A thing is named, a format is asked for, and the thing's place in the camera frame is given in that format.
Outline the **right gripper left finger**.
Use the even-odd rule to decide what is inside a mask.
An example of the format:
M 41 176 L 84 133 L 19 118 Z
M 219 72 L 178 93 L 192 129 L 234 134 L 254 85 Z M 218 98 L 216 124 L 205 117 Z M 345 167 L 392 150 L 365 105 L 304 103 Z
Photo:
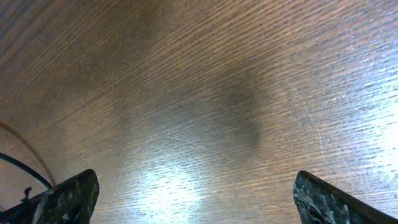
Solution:
M 32 198 L 29 192 L 20 204 L 1 212 L 1 223 L 89 224 L 100 187 L 96 172 L 87 169 Z

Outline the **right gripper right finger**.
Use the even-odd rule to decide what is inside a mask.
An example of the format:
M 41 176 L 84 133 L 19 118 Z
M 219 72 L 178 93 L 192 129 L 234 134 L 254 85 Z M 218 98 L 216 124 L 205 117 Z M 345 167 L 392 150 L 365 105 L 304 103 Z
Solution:
M 293 198 L 303 224 L 397 224 L 397 219 L 301 170 Z

